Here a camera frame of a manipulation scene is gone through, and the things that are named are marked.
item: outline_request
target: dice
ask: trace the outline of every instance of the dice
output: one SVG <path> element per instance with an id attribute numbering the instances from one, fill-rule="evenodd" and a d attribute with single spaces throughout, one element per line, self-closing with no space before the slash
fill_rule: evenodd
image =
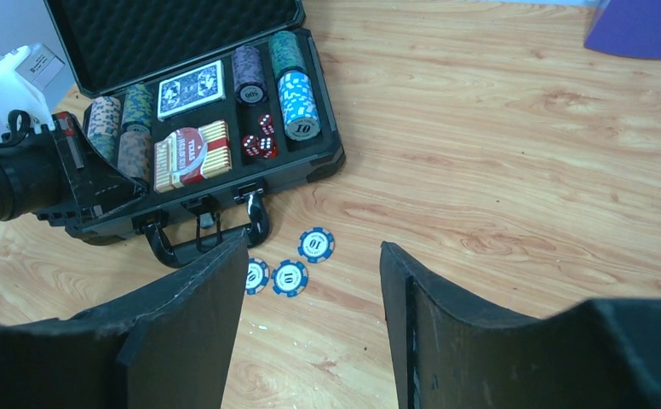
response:
<path id="1" fill-rule="evenodd" d="M 275 143 L 275 138 L 272 136 L 262 136 L 260 138 L 260 142 L 258 142 L 258 148 L 261 151 L 262 157 L 265 159 L 275 158 L 278 156 L 278 144 Z"/>
<path id="2" fill-rule="evenodd" d="M 272 135 L 275 133 L 275 130 L 273 129 L 273 117 L 271 117 L 269 113 L 263 114 L 258 118 L 258 126 L 261 127 L 261 131 L 264 135 Z"/>
<path id="3" fill-rule="evenodd" d="M 260 155 L 260 140 L 255 135 L 247 135 L 243 138 L 243 149 L 245 150 L 245 154 L 250 157 Z"/>

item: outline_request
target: wooden table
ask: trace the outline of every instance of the wooden table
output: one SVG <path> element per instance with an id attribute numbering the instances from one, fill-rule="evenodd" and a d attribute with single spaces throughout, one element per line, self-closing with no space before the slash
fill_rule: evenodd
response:
<path id="1" fill-rule="evenodd" d="M 382 240 L 538 317 L 661 297 L 661 62 L 584 49 L 591 9 L 304 3 L 348 162 L 271 197 L 251 255 L 277 265 L 313 226 L 336 252 L 299 297 L 246 297 L 224 407 L 396 405 Z M 60 108 L 87 104 L 73 91 Z M 168 272 L 144 238 L 95 248 L 23 216 L 0 224 L 0 322 L 66 318 Z"/>

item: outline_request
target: blue poker chip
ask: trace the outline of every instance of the blue poker chip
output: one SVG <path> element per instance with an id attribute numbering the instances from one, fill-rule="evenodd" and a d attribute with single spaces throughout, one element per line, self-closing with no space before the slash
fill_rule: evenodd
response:
<path id="1" fill-rule="evenodd" d="M 315 264 L 327 260 L 335 248 L 336 240 L 331 232 L 324 228 L 313 228 L 301 234 L 298 254 Z"/>
<path id="2" fill-rule="evenodd" d="M 245 277 L 245 294 L 252 296 L 261 292 L 269 277 L 267 264 L 260 258 L 251 257 L 248 260 L 248 276 Z"/>
<path id="3" fill-rule="evenodd" d="M 273 270 L 271 279 L 276 294 L 295 297 L 308 285 L 308 271 L 302 262 L 283 260 L 278 268 Z"/>

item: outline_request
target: poker chip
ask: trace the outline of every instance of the poker chip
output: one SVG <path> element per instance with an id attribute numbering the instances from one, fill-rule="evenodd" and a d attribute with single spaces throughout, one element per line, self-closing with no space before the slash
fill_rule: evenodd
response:
<path id="1" fill-rule="evenodd" d="M 261 292 L 269 277 L 267 264 L 260 258 L 251 257 L 248 261 L 248 276 L 245 278 L 245 294 L 252 296 Z"/>
<path id="2" fill-rule="evenodd" d="M 87 140 L 110 163 L 115 159 L 121 110 L 120 101 L 111 96 L 95 98 L 90 108 Z"/>
<path id="3" fill-rule="evenodd" d="M 287 72 L 308 72 L 298 39 L 292 32 L 276 32 L 270 37 L 270 60 L 275 81 L 278 82 Z"/>
<path id="4" fill-rule="evenodd" d="M 262 70 L 261 53 L 243 45 L 233 52 L 233 84 L 238 102 L 253 107 L 267 99 L 267 86 Z"/>
<path id="5" fill-rule="evenodd" d="M 285 135 L 306 141 L 320 132 L 320 116 L 313 99 L 308 75 L 288 72 L 278 81 Z"/>
<path id="6" fill-rule="evenodd" d="M 301 234 L 298 254 L 313 264 L 328 259 L 336 248 L 333 234 L 324 228 L 312 228 Z"/>
<path id="7" fill-rule="evenodd" d="M 149 134 L 128 131 L 120 136 L 118 146 L 118 170 L 127 177 L 150 183 L 150 152 L 152 137 Z"/>
<path id="8" fill-rule="evenodd" d="M 308 285 L 308 271 L 302 262 L 283 260 L 278 268 L 273 270 L 271 279 L 276 294 L 295 297 Z"/>
<path id="9" fill-rule="evenodd" d="M 152 91 L 143 84 L 130 85 L 123 107 L 123 132 L 150 134 L 152 127 Z"/>

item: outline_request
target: case lid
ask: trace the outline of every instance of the case lid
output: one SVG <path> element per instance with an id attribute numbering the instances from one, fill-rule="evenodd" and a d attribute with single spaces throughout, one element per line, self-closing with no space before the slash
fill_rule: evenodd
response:
<path id="1" fill-rule="evenodd" d="M 44 0 L 80 92 L 113 94 L 300 26 L 301 0 Z"/>

